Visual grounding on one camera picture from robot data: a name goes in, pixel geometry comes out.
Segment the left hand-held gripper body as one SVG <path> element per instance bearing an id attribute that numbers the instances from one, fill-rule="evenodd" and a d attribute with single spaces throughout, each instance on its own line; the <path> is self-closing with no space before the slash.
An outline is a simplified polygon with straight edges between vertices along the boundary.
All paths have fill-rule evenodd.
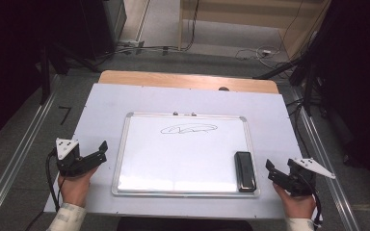
<path id="1" fill-rule="evenodd" d="M 76 177 L 84 173 L 79 141 L 56 139 L 57 167 L 64 177 Z"/>

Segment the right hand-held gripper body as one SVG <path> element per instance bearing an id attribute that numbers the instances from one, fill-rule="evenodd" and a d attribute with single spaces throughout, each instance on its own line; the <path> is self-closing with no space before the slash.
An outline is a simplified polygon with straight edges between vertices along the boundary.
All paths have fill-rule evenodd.
<path id="1" fill-rule="evenodd" d="M 312 195 L 316 186 L 316 175 L 320 174 L 335 179 L 334 173 L 330 172 L 313 158 L 289 159 L 287 165 L 290 167 L 288 176 L 291 184 L 292 196 Z"/>

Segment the black whiteboard eraser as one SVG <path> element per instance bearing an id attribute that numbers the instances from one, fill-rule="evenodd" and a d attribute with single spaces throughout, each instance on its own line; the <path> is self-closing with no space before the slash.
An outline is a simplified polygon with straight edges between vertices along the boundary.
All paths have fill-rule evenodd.
<path id="1" fill-rule="evenodd" d="M 250 152 L 238 151 L 234 155 L 237 187 L 240 193 L 253 193 L 256 190 L 254 169 Z"/>

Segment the white whiteboard with metal frame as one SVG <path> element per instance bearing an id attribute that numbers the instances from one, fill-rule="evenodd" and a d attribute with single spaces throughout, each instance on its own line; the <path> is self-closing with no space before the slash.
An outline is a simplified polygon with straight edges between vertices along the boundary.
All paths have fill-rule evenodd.
<path id="1" fill-rule="evenodd" d="M 130 113 L 112 193 L 115 196 L 255 198 L 237 179 L 236 154 L 252 152 L 248 121 L 231 115 Z"/>

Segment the person's right hand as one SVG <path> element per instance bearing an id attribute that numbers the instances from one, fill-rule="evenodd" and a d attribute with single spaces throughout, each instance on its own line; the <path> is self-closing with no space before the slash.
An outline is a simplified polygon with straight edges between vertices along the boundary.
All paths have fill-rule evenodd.
<path id="1" fill-rule="evenodd" d="M 284 213 L 288 218 L 312 218 L 316 202 L 311 195 L 293 197 L 279 185 L 273 184 L 273 187 L 282 201 Z"/>

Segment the person's left hand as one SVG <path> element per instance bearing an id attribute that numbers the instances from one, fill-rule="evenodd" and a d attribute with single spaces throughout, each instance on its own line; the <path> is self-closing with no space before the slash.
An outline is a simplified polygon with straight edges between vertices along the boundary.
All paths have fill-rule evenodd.
<path id="1" fill-rule="evenodd" d="M 89 192 L 91 178 L 96 171 L 97 168 L 93 168 L 78 177 L 65 178 L 60 175 L 58 177 L 58 185 L 63 202 L 84 208 L 86 206 L 86 198 Z"/>

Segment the white table cover sheet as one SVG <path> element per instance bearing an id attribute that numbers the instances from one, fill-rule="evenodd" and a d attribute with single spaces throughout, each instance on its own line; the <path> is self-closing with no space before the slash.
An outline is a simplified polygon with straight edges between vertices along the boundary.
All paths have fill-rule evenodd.
<path id="1" fill-rule="evenodd" d="M 255 198 L 115 196 L 115 176 L 125 118 L 130 113 L 242 116 L 249 124 L 251 160 L 260 195 Z M 265 168 L 269 159 L 288 172 L 289 159 L 301 159 L 283 98 L 274 93 L 195 90 L 96 84 L 92 87 L 74 138 L 82 155 L 106 141 L 107 161 L 92 176 L 86 209 L 122 217 L 279 219 L 281 200 Z"/>

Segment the black metal stand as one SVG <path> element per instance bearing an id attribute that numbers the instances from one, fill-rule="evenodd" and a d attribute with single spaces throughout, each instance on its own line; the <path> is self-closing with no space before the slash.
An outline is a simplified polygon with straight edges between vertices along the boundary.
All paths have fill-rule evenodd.
<path id="1" fill-rule="evenodd" d="M 316 65 L 311 64 L 306 75 L 305 86 L 304 86 L 304 101 L 303 106 L 306 114 L 311 116 L 310 104 L 311 104 L 311 95 L 313 89 L 313 82 L 315 79 Z"/>
<path id="2" fill-rule="evenodd" d="M 42 96 L 40 104 L 43 105 L 50 95 L 50 75 L 49 75 L 49 60 L 46 45 L 43 44 L 40 49 L 40 67 L 41 67 L 41 89 Z"/>

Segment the person's dark clothing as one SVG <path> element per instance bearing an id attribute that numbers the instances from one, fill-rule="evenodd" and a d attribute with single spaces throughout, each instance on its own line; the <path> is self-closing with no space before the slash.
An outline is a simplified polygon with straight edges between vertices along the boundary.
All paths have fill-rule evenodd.
<path id="1" fill-rule="evenodd" d="M 253 231 L 244 220 L 122 218 L 117 231 Z"/>

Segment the grey power strip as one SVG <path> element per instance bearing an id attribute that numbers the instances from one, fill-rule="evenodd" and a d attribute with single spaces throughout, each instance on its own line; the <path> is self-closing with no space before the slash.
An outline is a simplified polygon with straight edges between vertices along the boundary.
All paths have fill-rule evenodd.
<path id="1" fill-rule="evenodd" d="M 144 49 L 145 47 L 143 41 L 125 41 L 118 44 L 117 53 L 140 54 Z"/>

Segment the dark curtain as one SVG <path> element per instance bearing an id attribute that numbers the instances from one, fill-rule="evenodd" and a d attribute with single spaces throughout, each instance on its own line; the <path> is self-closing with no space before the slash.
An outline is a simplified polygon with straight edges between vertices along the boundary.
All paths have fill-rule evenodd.
<path id="1" fill-rule="evenodd" d="M 347 154 L 370 170 L 370 0 L 331 0 L 319 35 L 323 96 Z"/>

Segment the black cabinet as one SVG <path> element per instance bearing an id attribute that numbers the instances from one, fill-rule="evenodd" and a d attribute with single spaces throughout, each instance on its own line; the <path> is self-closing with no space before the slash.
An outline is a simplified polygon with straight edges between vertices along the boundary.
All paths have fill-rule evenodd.
<path id="1" fill-rule="evenodd" d="M 80 0 L 89 36 L 88 58 L 113 53 L 127 15 L 124 0 Z"/>

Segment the aluminium floor rail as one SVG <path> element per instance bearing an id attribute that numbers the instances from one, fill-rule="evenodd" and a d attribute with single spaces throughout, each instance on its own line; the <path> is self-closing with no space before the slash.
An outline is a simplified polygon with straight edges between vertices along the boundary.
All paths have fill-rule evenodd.
<path id="1" fill-rule="evenodd" d="M 56 97 L 58 87 L 62 83 L 62 78 L 56 74 L 53 78 L 49 79 L 49 86 L 52 92 L 47 96 L 47 99 L 37 107 L 28 127 L 22 135 L 22 139 L 15 146 L 13 154 L 7 158 L 8 163 L 5 166 L 2 174 L 0 175 L 0 207 L 2 206 L 16 175 L 19 173 L 20 168 L 27 157 L 27 154 L 38 134 L 41 125 L 43 124 L 52 104 Z"/>
<path id="2" fill-rule="evenodd" d="M 335 174 L 335 179 L 326 178 L 325 182 L 328 186 L 330 197 L 333 201 L 345 231 L 360 231 L 355 214 L 351 208 L 347 195 L 341 186 L 340 178 L 335 171 L 332 161 L 328 155 L 320 134 L 314 123 L 312 116 L 308 116 L 304 110 L 304 106 L 300 106 L 294 113 L 295 116 L 295 131 L 299 136 L 299 140 L 305 149 L 306 157 L 313 157 L 319 161 L 327 170 Z"/>

